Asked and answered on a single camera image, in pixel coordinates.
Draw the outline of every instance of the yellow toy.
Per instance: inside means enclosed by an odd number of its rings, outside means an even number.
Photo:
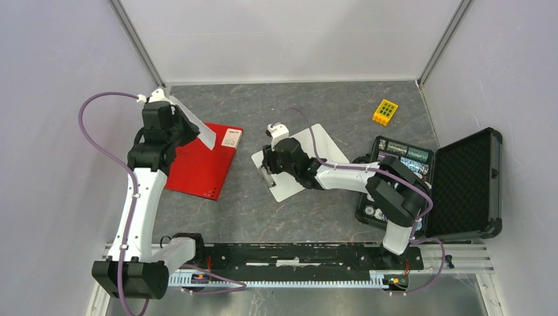
[[[397,108],[398,108],[397,104],[393,102],[389,102],[388,100],[384,99],[380,103],[380,106],[378,107],[376,112],[374,112],[374,115],[372,116],[372,120],[374,122],[380,123],[381,125],[387,126],[390,120],[392,119],[393,114],[395,114]]]

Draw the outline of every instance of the white card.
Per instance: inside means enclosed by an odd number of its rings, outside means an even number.
[[[227,128],[225,137],[223,137],[223,141],[221,142],[221,146],[233,147],[234,149],[236,149],[236,147],[238,146],[238,142],[240,141],[240,136],[242,136],[241,130]]]

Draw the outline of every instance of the white paper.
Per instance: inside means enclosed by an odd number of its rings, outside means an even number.
[[[213,132],[204,122],[202,122],[197,116],[195,116],[182,102],[176,99],[173,95],[168,97],[171,102],[176,104],[182,112],[188,117],[190,122],[194,123],[199,128],[199,135],[197,136],[201,142],[207,146],[209,149],[213,149],[215,147],[215,140],[217,139],[217,135]]]
[[[233,147],[236,149],[238,147],[238,142],[240,141],[240,136],[242,136],[242,131],[235,128],[227,128],[221,146]]]

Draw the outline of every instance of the red board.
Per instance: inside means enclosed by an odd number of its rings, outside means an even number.
[[[206,123],[206,125],[216,134],[213,150],[205,147],[199,138],[184,147],[177,148],[176,158],[170,166],[165,188],[217,200],[236,153],[242,128],[213,123]],[[229,129],[240,132],[234,144],[223,142]]]

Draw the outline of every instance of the black case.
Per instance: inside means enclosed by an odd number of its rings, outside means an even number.
[[[378,136],[369,161],[378,158],[380,140],[392,141],[429,153],[426,175],[432,184],[430,197],[434,208],[423,219],[423,229],[416,236],[437,237],[445,241],[493,238],[502,231],[500,166],[502,135],[486,128],[435,153],[397,140]],[[356,218],[366,224],[386,229],[386,223],[365,213],[373,205],[361,194]]]

